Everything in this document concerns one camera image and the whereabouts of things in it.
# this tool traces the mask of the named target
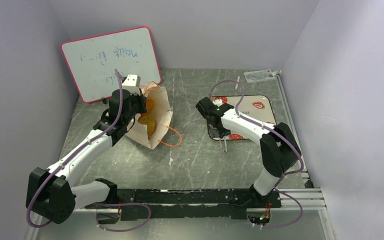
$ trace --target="orange food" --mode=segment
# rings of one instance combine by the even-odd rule
[[[145,108],[146,108],[146,112],[150,113],[152,109],[154,109],[154,100],[148,98],[146,100]]]
[[[157,129],[157,122],[153,117],[150,117],[149,115],[141,116],[139,117],[139,120],[137,120],[138,123],[146,125],[146,133],[148,134],[148,139],[151,138],[152,134],[155,133],[155,130]]]
[[[148,139],[150,139],[157,129],[157,122],[150,116],[151,111],[154,109],[154,101],[148,98],[146,100],[145,108],[146,113],[142,113],[137,122],[146,125],[146,133],[148,134]]]

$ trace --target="white stick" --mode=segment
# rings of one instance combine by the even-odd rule
[[[237,80],[236,82],[239,83],[239,79],[241,79],[241,76],[237,76]],[[236,91],[236,89],[238,89],[238,84],[236,84],[236,86],[234,87],[234,90]]]

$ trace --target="gray wall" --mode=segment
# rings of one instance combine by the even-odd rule
[[[318,0],[50,0],[72,39],[146,25],[160,66],[281,69]]]
[[[283,83],[337,238],[384,239],[384,1],[320,0]]]
[[[30,172],[61,152],[77,91],[51,5],[0,0],[0,239],[22,239]]]

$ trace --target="paper bag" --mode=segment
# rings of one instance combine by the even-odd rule
[[[155,147],[161,142],[161,139],[169,130],[173,111],[170,107],[169,98],[165,87],[160,87],[156,83],[150,82],[148,86],[141,88],[141,90],[145,97],[154,101],[154,107],[149,113],[149,116],[155,119],[155,132],[152,134],[150,139],[148,139],[147,125],[138,123],[138,119],[141,115],[136,114],[135,123],[128,131],[128,133],[125,134],[125,136],[147,148],[155,149]]]

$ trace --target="orange cable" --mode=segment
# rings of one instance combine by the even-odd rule
[[[177,147],[177,146],[179,146],[181,143],[182,143],[182,141],[183,141],[183,138],[182,138],[182,135],[180,134],[180,132],[178,132],[176,129],[174,129],[174,128],[172,128],[172,127],[169,127],[169,126],[166,126],[168,129],[170,129],[170,130],[173,130],[173,131],[175,131],[178,135],[179,135],[179,137],[180,137],[180,142],[178,143],[178,144],[176,144],[176,145],[171,145],[171,144],[168,144],[168,143],[166,143],[166,142],[163,142],[163,141],[159,141],[160,143],[162,143],[162,144],[164,144],[164,145],[167,145],[167,146],[170,146],[170,147]]]
[[[154,83],[154,84],[157,86],[157,88],[155,88],[155,89],[148,89],[148,87],[150,86],[150,83]],[[155,91],[155,90],[157,90],[157,89],[159,89],[159,88],[161,88],[161,87],[160,87],[156,82],[154,82],[154,81],[150,81],[150,82],[148,82],[148,84],[146,85],[146,90],[145,90],[145,93],[144,93],[143,95],[147,94],[148,90],[149,90],[149,91]]]

